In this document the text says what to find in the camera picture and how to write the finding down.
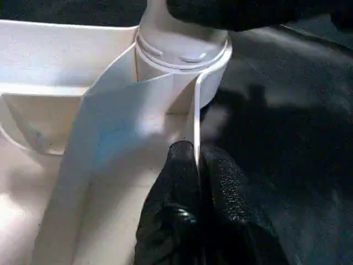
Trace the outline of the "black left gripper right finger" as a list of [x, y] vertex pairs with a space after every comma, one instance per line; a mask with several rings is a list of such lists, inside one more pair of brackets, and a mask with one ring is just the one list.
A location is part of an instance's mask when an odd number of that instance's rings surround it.
[[200, 173], [207, 264], [288, 264], [274, 226], [252, 195], [244, 171], [222, 149], [204, 146]]

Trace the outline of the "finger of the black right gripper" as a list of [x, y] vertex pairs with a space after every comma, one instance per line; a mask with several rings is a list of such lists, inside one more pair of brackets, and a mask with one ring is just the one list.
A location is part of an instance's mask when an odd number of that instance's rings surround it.
[[244, 31], [329, 14], [339, 30], [352, 29], [352, 1], [178, 0], [166, 1], [177, 20], [205, 27]]

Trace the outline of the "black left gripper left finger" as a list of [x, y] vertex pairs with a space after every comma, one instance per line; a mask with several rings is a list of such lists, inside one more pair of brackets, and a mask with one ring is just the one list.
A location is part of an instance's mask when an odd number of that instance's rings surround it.
[[143, 203], [134, 264], [200, 264], [200, 205], [194, 147], [180, 140], [170, 146]]

